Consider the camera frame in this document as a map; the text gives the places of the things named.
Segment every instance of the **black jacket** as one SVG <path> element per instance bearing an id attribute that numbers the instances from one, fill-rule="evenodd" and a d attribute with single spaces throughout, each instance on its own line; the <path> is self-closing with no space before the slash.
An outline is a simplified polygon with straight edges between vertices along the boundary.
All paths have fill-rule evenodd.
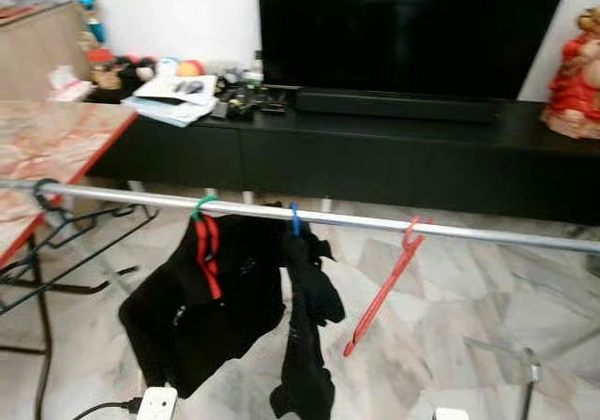
<path id="1" fill-rule="evenodd" d="M 284 309 L 279 274 L 284 223 L 241 216 L 215 222 L 221 297 L 214 299 L 197 263 L 191 220 L 169 260 L 119 309 L 148 386 L 169 382 L 182 398 L 225 361 L 243 356 L 278 325 Z"/>

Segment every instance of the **orange ball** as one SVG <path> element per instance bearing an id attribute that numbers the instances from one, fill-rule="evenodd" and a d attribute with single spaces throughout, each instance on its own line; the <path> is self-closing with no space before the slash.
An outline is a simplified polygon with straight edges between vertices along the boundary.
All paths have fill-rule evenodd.
<path id="1" fill-rule="evenodd" d="M 177 76 L 200 76 L 204 68 L 198 61 L 183 61 L 177 66 Z"/>

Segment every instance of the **statue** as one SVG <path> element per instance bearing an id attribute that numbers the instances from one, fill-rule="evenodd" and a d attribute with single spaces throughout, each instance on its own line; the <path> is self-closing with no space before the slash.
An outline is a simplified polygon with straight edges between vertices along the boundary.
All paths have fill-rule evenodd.
<path id="1" fill-rule="evenodd" d="M 577 24 L 583 34 L 562 48 L 542 120 L 573 139 L 600 139 L 600 7 L 586 10 Z"/>

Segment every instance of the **soundbar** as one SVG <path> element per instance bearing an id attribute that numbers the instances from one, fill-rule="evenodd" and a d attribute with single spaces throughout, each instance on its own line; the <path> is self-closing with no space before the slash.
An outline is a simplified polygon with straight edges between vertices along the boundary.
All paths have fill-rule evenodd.
<path id="1" fill-rule="evenodd" d="M 472 123 L 491 123 L 497 112 L 493 101 L 313 88 L 298 89 L 296 109 L 305 113 L 346 113 Z"/>

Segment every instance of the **white wall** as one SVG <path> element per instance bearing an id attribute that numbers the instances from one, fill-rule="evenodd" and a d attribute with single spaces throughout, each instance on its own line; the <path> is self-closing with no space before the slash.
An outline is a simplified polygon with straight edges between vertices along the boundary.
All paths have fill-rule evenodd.
<path id="1" fill-rule="evenodd" d="M 548 99 L 548 83 L 561 63 L 563 44 L 581 34 L 577 27 L 577 17 L 585 8 L 594 6 L 600 6 L 600 0 L 561 0 L 521 88 L 519 99 L 532 101 Z"/>
<path id="2" fill-rule="evenodd" d="M 116 53 L 248 64 L 260 48 L 258 0 L 98 0 Z M 519 98 L 546 100 L 561 47 L 578 34 L 584 9 L 600 0 L 562 0 Z"/>

